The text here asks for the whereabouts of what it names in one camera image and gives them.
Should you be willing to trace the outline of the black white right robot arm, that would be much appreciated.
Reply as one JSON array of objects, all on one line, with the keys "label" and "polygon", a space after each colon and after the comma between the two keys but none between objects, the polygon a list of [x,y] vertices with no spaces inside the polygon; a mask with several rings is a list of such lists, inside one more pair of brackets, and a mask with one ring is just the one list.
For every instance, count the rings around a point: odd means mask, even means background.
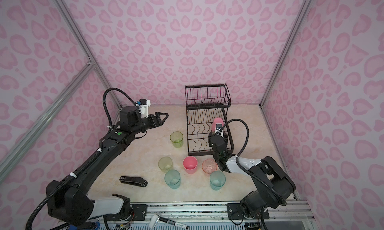
[{"label": "black white right robot arm", "polygon": [[209,143],[221,171],[249,176],[256,187],[240,201],[244,217],[251,219],[261,214],[264,208],[276,209],[287,205],[287,199],[296,190],[296,185],[274,158],[241,158],[227,150],[224,137],[220,135],[210,136]]}]

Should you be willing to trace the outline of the green cup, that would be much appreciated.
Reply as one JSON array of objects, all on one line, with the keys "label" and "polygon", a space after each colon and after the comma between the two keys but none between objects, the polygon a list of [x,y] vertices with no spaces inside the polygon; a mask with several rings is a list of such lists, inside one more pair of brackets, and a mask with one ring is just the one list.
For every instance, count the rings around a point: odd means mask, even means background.
[{"label": "green cup", "polygon": [[175,131],[170,135],[170,140],[175,148],[181,148],[184,143],[184,135],[182,132]]}]

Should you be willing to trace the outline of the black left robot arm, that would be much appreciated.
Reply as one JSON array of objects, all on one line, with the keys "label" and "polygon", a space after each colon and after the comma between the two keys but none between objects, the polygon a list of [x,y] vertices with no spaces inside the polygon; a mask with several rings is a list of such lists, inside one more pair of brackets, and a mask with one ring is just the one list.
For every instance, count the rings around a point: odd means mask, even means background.
[{"label": "black left robot arm", "polygon": [[128,219],[133,211],[129,198],[114,194],[110,198],[91,200],[87,193],[104,169],[138,138],[138,134],[162,126],[168,116],[156,112],[142,117],[137,106],[124,107],[119,123],[106,134],[98,149],[62,181],[49,183],[46,188],[49,216],[76,227],[100,216]]}]

